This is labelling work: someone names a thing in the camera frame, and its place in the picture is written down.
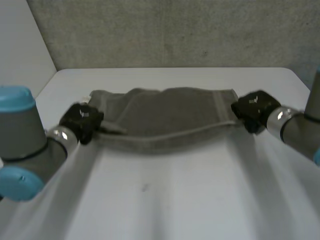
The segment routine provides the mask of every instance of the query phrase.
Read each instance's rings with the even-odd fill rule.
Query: fabric
[[[231,110],[238,99],[232,89],[135,88],[128,93],[94,90],[90,95],[89,104],[104,113],[95,139],[122,150],[172,152],[241,126]]]

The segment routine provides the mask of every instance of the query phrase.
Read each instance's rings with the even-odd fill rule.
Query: table surface
[[[304,109],[309,90],[285,68],[59,71],[36,99],[45,128],[92,90],[258,89]],[[320,239],[320,170],[267,131],[139,155],[92,142],[34,200],[0,204],[0,239]]]

